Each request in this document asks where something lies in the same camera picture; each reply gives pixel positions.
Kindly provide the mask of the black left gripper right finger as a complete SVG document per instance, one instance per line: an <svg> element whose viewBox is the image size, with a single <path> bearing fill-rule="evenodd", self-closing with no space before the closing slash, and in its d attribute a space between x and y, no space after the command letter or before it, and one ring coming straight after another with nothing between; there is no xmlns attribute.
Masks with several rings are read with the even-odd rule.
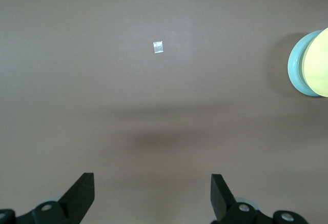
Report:
<svg viewBox="0 0 328 224"><path fill-rule="evenodd" d="M211 204L216 216L212 223L304 224L308 222L301 215L287 210L278 210L273 216L266 216L253 201L235 198L220 174L211 175Z"/></svg>

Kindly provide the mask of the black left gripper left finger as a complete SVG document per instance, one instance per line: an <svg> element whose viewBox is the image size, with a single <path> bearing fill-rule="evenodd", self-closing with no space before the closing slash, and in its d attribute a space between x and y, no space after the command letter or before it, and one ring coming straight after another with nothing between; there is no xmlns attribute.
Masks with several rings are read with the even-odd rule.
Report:
<svg viewBox="0 0 328 224"><path fill-rule="evenodd" d="M41 203L21 216L13 209L1 209L1 223L81 223L94 198L94 174L84 173L57 201Z"/></svg>

